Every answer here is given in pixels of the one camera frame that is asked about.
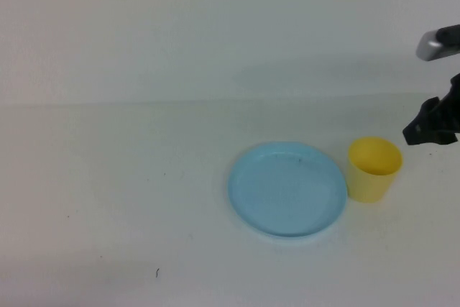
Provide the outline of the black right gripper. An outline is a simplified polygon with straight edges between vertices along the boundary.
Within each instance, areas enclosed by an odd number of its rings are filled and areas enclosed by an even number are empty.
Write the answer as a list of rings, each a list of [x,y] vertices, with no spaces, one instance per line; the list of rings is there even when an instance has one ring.
[[[459,133],[459,74],[450,82],[450,90],[442,100],[434,97],[424,101],[417,116],[404,128],[402,133],[408,145],[449,145],[456,142],[454,133]],[[435,132],[428,115],[437,105],[438,132]]]

